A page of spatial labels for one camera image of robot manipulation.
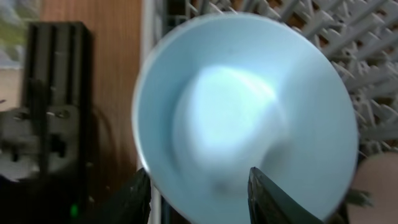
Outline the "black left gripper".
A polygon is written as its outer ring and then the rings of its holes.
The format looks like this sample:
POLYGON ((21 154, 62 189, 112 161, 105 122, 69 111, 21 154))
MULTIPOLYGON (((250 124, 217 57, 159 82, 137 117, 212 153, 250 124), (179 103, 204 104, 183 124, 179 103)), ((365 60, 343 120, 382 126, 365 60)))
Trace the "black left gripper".
POLYGON ((33 22, 18 107, 1 113, 1 222, 70 223, 86 198, 92 38, 82 22, 33 22))

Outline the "light blue bowl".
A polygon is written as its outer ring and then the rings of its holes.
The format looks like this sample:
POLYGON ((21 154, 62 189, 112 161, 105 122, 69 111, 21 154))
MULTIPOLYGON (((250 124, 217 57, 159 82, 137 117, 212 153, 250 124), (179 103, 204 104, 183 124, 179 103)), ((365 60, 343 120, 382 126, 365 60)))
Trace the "light blue bowl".
POLYGON ((250 13, 171 30, 144 62, 132 128, 146 171, 192 223, 249 223, 259 168, 319 220, 343 200, 358 157, 348 91, 305 37, 250 13))

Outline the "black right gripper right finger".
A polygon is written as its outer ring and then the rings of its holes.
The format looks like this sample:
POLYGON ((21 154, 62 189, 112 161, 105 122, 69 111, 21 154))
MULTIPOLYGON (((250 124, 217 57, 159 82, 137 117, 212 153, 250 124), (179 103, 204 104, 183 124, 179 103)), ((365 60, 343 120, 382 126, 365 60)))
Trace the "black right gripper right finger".
POLYGON ((322 224, 257 167, 250 168, 248 205, 251 224, 322 224))

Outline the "grey dishwasher rack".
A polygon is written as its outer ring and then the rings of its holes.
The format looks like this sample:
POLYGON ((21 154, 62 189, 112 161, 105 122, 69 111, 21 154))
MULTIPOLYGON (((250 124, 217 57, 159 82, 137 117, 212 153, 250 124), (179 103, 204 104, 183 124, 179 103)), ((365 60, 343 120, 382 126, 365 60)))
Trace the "grey dishwasher rack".
POLYGON ((208 13, 251 12, 289 26, 321 50, 343 80, 360 153, 397 151, 396 0, 148 0, 142 6, 146 50, 208 13))

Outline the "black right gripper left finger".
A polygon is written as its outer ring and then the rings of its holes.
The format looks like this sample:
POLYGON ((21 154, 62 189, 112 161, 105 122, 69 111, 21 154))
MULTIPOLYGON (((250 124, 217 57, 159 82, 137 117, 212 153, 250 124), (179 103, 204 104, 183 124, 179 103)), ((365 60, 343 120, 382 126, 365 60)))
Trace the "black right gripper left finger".
POLYGON ((151 183, 139 169, 107 202, 74 222, 77 224, 147 224, 150 215, 151 183))

